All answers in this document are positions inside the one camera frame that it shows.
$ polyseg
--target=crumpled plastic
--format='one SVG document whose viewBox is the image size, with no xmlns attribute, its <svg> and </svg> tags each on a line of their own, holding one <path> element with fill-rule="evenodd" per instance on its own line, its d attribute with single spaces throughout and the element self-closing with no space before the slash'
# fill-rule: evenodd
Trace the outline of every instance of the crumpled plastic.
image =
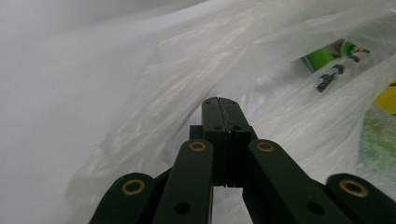
<svg viewBox="0 0 396 224">
<path fill-rule="evenodd" d="M 312 178 L 365 173 L 381 183 L 361 168 L 375 164 L 360 161 L 361 130 L 375 97 L 396 78 L 395 9 L 392 1 L 247 1 L 161 41 L 132 86 L 128 110 L 75 173 L 66 196 L 92 213 L 118 177 L 165 171 L 180 130 L 215 95 L 240 103 L 257 135 L 278 142 Z M 371 52 L 288 83 L 296 60 L 338 39 Z M 337 63 L 345 73 L 318 92 L 319 77 Z M 249 222 L 240 189 L 216 189 L 215 196 L 214 223 Z"/>
</svg>

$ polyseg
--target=brass ring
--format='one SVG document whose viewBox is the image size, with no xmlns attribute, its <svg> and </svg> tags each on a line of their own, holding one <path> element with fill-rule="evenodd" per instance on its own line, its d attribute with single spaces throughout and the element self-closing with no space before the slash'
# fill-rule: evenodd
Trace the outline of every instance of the brass ring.
<svg viewBox="0 0 396 224">
<path fill-rule="evenodd" d="M 138 184 L 139 188 L 138 189 L 134 189 L 134 190 L 128 190 L 128 186 L 131 184 Z M 140 192 L 142 192 L 142 190 L 145 188 L 146 184 L 145 182 L 143 182 L 143 180 L 140 179 L 133 179 L 130 181 L 125 182 L 125 184 L 122 185 L 122 192 L 126 195 L 135 195 L 138 194 Z"/>
<path fill-rule="evenodd" d="M 354 180 L 343 179 L 340 181 L 339 185 L 341 189 L 343 189 L 345 192 L 352 194 L 356 197 L 364 198 L 367 197 L 367 195 L 369 195 L 369 190 L 366 187 L 364 187 L 361 183 L 356 182 Z M 359 190 L 349 188 L 348 186 L 351 185 L 358 188 Z"/>
<path fill-rule="evenodd" d="M 266 143 L 266 142 L 260 142 L 256 145 L 256 147 L 260 150 L 260 151 L 264 151 L 264 152 L 272 152 L 274 151 L 274 146 Z"/>
<path fill-rule="evenodd" d="M 192 151 L 203 151 L 206 149 L 206 145 L 202 142 L 193 142 L 189 144 L 189 149 Z"/>
</svg>

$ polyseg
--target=yellow object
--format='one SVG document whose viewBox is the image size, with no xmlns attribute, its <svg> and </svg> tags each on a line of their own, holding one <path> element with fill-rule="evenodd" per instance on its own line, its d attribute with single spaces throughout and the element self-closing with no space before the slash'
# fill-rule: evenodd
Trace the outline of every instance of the yellow object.
<svg viewBox="0 0 396 224">
<path fill-rule="evenodd" d="M 392 115 L 396 115 L 396 80 L 393 81 L 379 96 L 375 103 Z"/>
</svg>

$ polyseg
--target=black metal arm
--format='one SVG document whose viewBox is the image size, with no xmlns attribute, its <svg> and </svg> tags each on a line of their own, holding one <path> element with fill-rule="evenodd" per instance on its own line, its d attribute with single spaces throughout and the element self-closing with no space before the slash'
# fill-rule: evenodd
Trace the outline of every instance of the black metal arm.
<svg viewBox="0 0 396 224">
<path fill-rule="evenodd" d="M 354 175 L 311 179 L 280 145 L 258 139 L 236 102 L 210 98 L 202 111 L 173 168 L 119 178 L 91 224 L 211 223 L 214 186 L 243 188 L 253 223 L 396 223 L 391 198 Z"/>
</svg>

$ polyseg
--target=transparent plastic bag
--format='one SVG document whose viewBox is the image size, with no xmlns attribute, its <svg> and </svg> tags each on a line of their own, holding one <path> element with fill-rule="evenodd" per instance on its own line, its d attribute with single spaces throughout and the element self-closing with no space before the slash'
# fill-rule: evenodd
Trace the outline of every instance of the transparent plastic bag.
<svg viewBox="0 0 396 224">
<path fill-rule="evenodd" d="M 251 1 L 161 41 L 132 86 L 129 109 L 75 173 L 69 201 L 92 213 L 119 176 L 156 176 L 172 166 L 178 132 L 214 95 L 232 96 L 258 136 L 278 142 L 314 179 L 356 174 L 364 113 L 396 78 L 395 7 L 392 1 Z M 284 83 L 295 72 L 285 67 L 341 38 L 371 53 Z M 318 92 L 318 78 L 336 63 L 346 72 Z M 216 222 L 249 222 L 235 192 L 217 196 Z"/>
</svg>

